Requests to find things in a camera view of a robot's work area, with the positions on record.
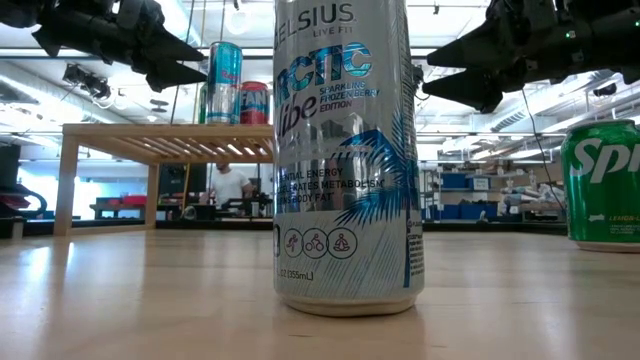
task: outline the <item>light wooden tabletop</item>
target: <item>light wooden tabletop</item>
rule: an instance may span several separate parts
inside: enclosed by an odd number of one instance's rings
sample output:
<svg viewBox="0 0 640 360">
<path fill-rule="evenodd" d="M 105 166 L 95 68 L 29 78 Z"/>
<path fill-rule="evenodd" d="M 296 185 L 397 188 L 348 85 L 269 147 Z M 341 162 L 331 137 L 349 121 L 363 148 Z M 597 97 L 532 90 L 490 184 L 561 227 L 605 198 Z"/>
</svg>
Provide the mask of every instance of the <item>light wooden tabletop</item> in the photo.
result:
<svg viewBox="0 0 640 360">
<path fill-rule="evenodd" d="M 0 359 L 637 359 L 640 258 L 563 237 L 425 234 L 426 289 L 388 317 L 282 305 L 271 232 L 0 240 Z"/>
</svg>

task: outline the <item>red object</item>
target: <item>red object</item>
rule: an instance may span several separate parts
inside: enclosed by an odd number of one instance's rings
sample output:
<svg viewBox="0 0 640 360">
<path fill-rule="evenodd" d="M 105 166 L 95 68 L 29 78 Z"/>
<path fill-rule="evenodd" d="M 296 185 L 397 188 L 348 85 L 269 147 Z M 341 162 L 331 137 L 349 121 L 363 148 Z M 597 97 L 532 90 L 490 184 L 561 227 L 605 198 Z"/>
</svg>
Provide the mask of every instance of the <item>red object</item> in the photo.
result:
<svg viewBox="0 0 640 360">
<path fill-rule="evenodd" d="M 266 125 L 269 123 L 269 88 L 256 81 L 242 83 L 240 123 Z"/>
<path fill-rule="evenodd" d="M 129 195 L 122 198 L 122 203 L 125 205 L 146 205 L 146 195 Z"/>
</svg>

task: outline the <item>green can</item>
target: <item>green can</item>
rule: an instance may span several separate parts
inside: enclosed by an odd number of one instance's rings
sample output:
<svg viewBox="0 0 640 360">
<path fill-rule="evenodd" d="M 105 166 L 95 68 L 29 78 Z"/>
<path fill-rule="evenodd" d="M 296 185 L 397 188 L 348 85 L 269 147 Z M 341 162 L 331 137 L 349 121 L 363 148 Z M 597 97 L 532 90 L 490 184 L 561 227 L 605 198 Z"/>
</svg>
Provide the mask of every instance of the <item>green can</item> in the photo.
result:
<svg viewBox="0 0 640 360">
<path fill-rule="evenodd" d="M 640 133 L 632 120 L 573 127 L 562 145 L 569 238 L 583 250 L 640 252 Z"/>
<path fill-rule="evenodd" d="M 198 100 L 198 124 L 207 123 L 207 84 L 200 87 Z"/>
</svg>

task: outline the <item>can bottom rim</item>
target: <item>can bottom rim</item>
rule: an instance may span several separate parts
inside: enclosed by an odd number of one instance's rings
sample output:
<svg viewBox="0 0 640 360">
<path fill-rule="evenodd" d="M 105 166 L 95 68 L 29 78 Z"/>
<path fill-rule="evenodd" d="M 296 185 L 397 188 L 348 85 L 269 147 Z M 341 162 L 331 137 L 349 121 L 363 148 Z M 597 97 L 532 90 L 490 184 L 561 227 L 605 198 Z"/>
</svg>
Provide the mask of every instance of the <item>can bottom rim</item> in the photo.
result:
<svg viewBox="0 0 640 360">
<path fill-rule="evenodd" d="M 640 243 L 602 243 L 576 241 L 581 250 L 612 253 L 640 253 Z"/>
<path fill-rule="evenodd" d="M 357 317 L 372 315 L 392 315 L 409 310 L 416 302 L 417 295 L 396 302 L 380 303 L 323 303 L 300 301 L 296 298 L 281 296 L 288 306 L 308 314 L 328 317 Z"/>
</svg>

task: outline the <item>sprite logo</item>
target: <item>sprite logo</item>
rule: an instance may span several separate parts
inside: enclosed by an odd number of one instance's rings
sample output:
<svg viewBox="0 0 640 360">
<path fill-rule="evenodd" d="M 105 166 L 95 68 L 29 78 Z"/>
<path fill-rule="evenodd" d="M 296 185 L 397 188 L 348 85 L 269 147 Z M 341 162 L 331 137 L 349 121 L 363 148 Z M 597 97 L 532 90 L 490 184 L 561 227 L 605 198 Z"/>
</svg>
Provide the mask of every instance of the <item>sprite logo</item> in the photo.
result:
<svg viewBox="0 0 640 360">
<path fill-rule="evenodd" d="M 625 145 L 605 145 L 600 149 L 602 140 L 586 139 L 578 143 L 574 149 L 576 159 L 582 164 L 582 168 L 576 169 L 571 166 L 571 176 L 591 175 L 591 184 L 600 184 L 605 174 L 611 174 L 618 171 L 627 170 L 628 172 L 637 172 L 640 167 L 640 144 L 636 144 L 633 149 Z M 596 150 L 600 150 L 597 159 L 593 159 L 586 151 L 586 148 L 592 146 Z M 611 163 L 611 159 L 616 154 L 616 161 Z"/>
</svg>

